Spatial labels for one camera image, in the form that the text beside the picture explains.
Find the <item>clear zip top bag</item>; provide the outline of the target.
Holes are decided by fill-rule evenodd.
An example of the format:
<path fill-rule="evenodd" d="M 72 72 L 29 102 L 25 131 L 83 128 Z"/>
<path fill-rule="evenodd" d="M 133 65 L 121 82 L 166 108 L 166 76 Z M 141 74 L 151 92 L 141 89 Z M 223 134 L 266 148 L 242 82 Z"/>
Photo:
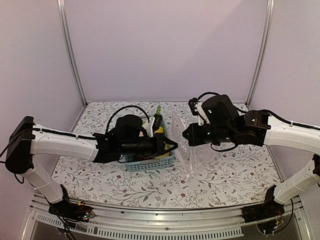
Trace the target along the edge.
<path fill-rule="evenodd" d="M 213 161 L 216 154 L 209 145 L 189 146 L 183 137 L 183 131 L 189 126 L 189 121 L 179 117 L 175 112 L 171 114 L 171 127 L 169 130 L 171 139 L 178 144 L 174 151 L 178 161 L 184 168 L 187 181 L 198 178 Z"/>

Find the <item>white radish toy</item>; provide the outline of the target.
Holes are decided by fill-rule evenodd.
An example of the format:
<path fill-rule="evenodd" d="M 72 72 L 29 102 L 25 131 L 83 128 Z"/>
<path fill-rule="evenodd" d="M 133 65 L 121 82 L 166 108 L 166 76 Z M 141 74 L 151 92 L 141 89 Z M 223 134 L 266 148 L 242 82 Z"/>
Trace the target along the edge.
<path fill-rule="evenodd" d="M 158 105 L 155 110 L 155 113 L 149 114 L 148 117 L 152 124 L 159 125 L 162 121 L 161 106 Z"/>

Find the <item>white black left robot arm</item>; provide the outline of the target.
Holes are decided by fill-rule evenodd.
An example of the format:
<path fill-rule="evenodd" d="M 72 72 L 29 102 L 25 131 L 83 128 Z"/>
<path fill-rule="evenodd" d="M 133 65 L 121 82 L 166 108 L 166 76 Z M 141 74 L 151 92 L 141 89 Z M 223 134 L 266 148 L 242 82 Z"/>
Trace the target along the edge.
<path fill-rule="evenodd" d="M 58 185 L 50 174 L 33 160 L 34 155 L 57 155 L 80 158 L 94 163 L 117 162 L 124 155 L 137 155 L 143 160 L 163 156 L 178 148 L 178 144 L 160 131 L 158 114 L 147 116 L 147 122 L 137 115 L 118 118 L 113 128 L 107 123 L 105 133 L 79 135 L 45 128 L 25 116 L 10 135 L 2 150 L 2 163 L 14 175 L 27 180 L 35 190 L 63 216 L 74 213 L 65 188 Z"/>

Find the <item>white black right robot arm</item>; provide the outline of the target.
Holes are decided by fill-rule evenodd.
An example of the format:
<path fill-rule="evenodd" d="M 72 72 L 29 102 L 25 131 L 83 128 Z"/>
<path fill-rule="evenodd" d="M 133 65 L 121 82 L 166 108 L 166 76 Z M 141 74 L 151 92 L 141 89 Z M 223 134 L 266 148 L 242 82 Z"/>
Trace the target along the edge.
<path fill-rule="evenodd" d="M 191 113 L 198 117 L 182 136 L 189 146 L 222 143 L 282 146 L 313 153 L 312 159 L 289 179 L 270 187 L 259 206 L 262 218 L 269 218 L 292 197 L 320 183 L 320 129 L 314 125 L 286 120 L 271 110 L 243 111 L 235 107 L 226 94 L 210 92 L 188 101 Z"/>

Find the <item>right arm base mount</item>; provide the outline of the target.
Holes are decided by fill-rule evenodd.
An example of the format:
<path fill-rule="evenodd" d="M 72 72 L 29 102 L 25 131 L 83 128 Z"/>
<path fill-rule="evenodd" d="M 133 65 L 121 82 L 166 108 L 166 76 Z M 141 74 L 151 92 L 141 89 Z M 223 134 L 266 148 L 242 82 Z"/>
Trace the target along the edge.
<path fill-rule="evenodd" d="M 255 204 L 241 209 L 241 215 L 245 223 L 256 223 L 258 231 L 263 235 L 273 235 L 281 224 L 284 223 L 284 207 L 264 206 Z"/>

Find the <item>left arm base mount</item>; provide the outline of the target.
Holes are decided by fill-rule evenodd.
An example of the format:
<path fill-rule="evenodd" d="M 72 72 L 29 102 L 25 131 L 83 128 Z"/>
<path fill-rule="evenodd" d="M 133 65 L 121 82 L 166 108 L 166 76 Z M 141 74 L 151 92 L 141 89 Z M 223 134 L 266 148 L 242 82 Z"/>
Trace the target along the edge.
<path fill-rule="evenodd" d="M 67 200 L 61 200 L 57 203 L 50 202 L 48 211 L 62 219 L 74 222 L 88 222 L 95 216 L 92 207 L 84 204 L 78 205 Z"/>

